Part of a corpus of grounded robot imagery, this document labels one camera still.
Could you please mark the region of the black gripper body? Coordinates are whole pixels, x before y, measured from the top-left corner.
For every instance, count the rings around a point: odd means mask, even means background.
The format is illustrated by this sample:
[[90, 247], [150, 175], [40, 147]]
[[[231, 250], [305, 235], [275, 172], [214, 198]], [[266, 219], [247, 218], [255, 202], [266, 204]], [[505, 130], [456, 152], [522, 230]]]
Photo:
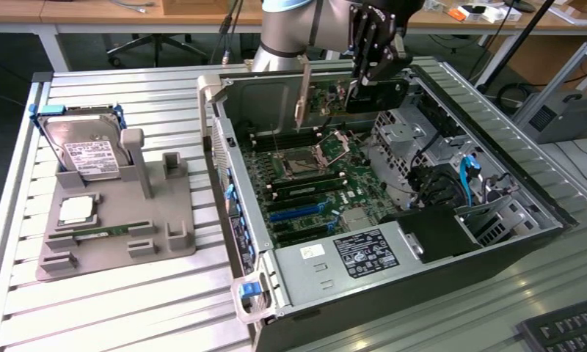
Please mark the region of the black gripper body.
[[366, 0], [364, 3], [396, 15], [398, 22], [409, 22], [413, 15], [422, 10], [425, 0]]

